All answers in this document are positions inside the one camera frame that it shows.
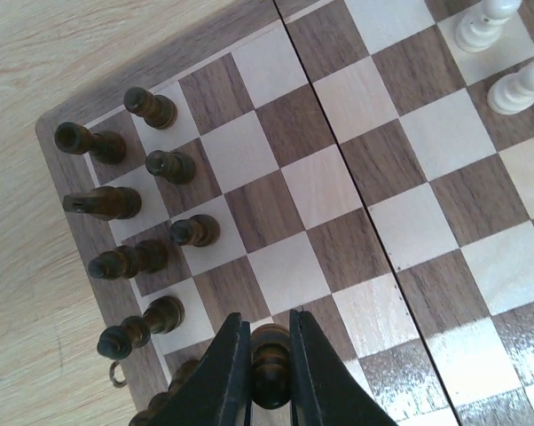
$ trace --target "white pawn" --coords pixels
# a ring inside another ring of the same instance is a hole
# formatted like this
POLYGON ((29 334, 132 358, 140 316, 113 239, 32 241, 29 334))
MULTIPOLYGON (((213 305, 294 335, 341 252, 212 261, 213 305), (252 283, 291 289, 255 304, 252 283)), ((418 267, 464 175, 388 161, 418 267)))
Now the white pawn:
POLYGON ((522 0, 482 0, 456 27, 456 44, 470 53, 485 51, 498 41, 503 25, 521 5, 522 0))
POLYGON ((501 77, 488 92, 488 105, 498 114, 517 114, 533 104, 534 61, 517 73, 501 77))

